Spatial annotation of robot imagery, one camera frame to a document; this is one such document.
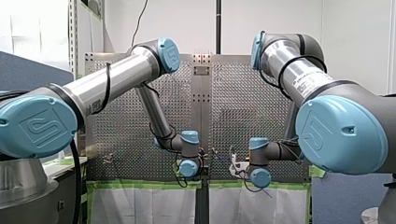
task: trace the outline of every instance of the white cloth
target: white cloth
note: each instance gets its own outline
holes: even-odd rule
[[[193,224],[195,189],[97,189],[93,224]]]
[[[210,189],[212,224],[305,224],[307,190],[245,188]]]

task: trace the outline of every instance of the metal backboard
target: metal backboard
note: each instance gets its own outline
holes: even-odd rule
[[[289,100],[278,89],[265,84],[259,72],[252,70],[249,56],[213,55],[212,122],[209,146],[219,159],[211,162],[212,179],[230,179],[230,146],[237,160],[248,156],[250,137],[280,140],[288,113]],[[270,161],[269,171],[274,181],[309,182],[306,163]]]
[[[86,72],[114,63],[124,54],[86,54]],[[160,93],[168,121],[178,131],[200,132],[201,147],[214,148],[219,159],[208,163],[211,179],[231,179],[229,147],[238,160],[248,155],[248,139],[265,136],[279,140],[288,112],[288,100],[265,85],[250,68],[249,56],[181,55],[172,75],[153,83]],[[174,180],[174,156],[156,148],[149,120],[134,90],[126,92],[92,118],[87,127],[88,178]],[[307,182],[307,164],[272,161],[274,181]]]
[[[87,74],[125,54],[86,54]],[[152,82],[168,121],[179,130],[191,128],[191,63],[183,60],[172,75]],[[114,100],[87,125],[87,177],[92,180],[129,178],[174,180],[175,156],[153,144],[149,120],[134,90]]]

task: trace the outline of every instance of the white wall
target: white wall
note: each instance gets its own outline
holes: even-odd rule
[[[322,47],[329,74],[377,94],[391,91],[392,0],[325,0]]]
[[[67,4],[0,0],[0,50],[69,71]]]
[[[272,34],[312,35],[321,38],[320,0],[222,1],[223,54],[250,54],[261,30]]]
[[[125,52],[132,42],[145,0],[106,0],[106,51]],[[215,1],[149,0],[135,43],[174,39],[183,53],[215,51]]]
[[[145,0],[106,0],[106,51],[124,52],[131,45]],[[303,33],[320,40],[322,1],[222,1],[222,53],[250,54],[254,36]],[[216,51],[216,1],[149,0],[135,43],[172,37],[183,53]]]

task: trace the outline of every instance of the light blue joint cap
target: light blue joint cap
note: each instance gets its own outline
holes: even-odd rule
[[[271,184],[271,174],[262,168],[257,168],[250,174],[251,183],[257,188],[267,188]]]
[[[266,147],[269,144],[268,138],[265,137],[252,137],[248,141],[248,149],[257,150]]]
[[[193,145],[199,144],[198,132],[196,131],[183,131],[181,133],[181,139]]]
[[[158,39],[158,53],[166,73],[174,73],[180,66],[180,54],[171,38]]]
[[[48,96],[22,96],[0,107],[0,152],[44,158],[70,144],[77,131],[73,110]]]
[[[185,177],[193,177],[198,172],[198,165],[194,161],[183,161],[179,166],[180,174]]]
[[[261,33],[258,33],[254,37],[253,46],[251,47],[251,56],[250,56],[250,64],[253,70],[259,70],[260,65],[260,51],[262,48],[262,41],[265,38],[265,34],[262,35],[262,39],[260,39]]]
[[[319,96],[297,114],[296,132],[308,160],[323,170],[365,175],[388,156],[388,139],[379,121],[362,105],[340,96]]]

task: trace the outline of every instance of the label sticker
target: label sticker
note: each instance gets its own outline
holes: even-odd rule
[[[312,67],[298,76],[292,82],[293,87],[305,98],[315,89],[334,82],[334,79],[322,70]]]

